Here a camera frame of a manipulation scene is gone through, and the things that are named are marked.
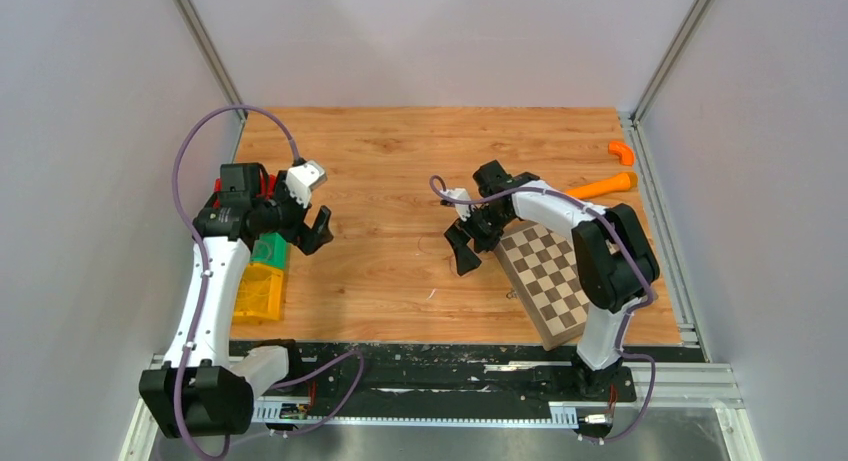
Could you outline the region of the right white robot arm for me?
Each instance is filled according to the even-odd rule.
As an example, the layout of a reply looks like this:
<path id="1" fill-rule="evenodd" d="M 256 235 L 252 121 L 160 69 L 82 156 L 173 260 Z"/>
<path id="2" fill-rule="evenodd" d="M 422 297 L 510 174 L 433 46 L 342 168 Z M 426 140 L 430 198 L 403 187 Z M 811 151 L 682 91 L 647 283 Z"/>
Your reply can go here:
<path id="1" fill-rule="evenodd" d="M 590 307 L 571 384 L 584 398 L 596 398 L 611 384 L 609 368 L 624 358 L 624 335 L 632 315 L 656 298 L 653 283 L 660 268 L 634 209 L 611 208 L 561 192 L 538 176 L 508 174 L 498 161 L 473 175 L 479 198 L 463 188 L 449 189 L 433 175 L 431 190 L 457 219 L 444 236 L 458 275 L 477 269 L 479 253 L 493 250 L 515 220 L 534 222 L 563 237 L 576 255 L 577 278 Z"/>

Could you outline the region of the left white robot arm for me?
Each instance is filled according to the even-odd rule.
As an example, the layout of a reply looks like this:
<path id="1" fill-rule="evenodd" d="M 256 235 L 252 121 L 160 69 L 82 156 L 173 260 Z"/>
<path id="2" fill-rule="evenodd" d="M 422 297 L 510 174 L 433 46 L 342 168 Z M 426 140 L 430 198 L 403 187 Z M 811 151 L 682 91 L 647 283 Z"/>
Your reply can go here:
<path id="1" fill-rule="evenodd" d="M 313 225 L 311 197 L 327 179 L 323 167 L 297 161 L 269 174 L 260 163 L 224 164 L 213 194 L 191 220 L 192 279 L 177 332 L 161 367 L 142 372 L 140 396 L 167 438 L 244 433 L 255 400 L 274 387 L 300 391 L 306 369 L 293 341 L 273 340 L 231 363 L 230 329 L 252 248 L 275 233 L 311 255 L 333 238 L 331 211 L 319 208 Z"/>

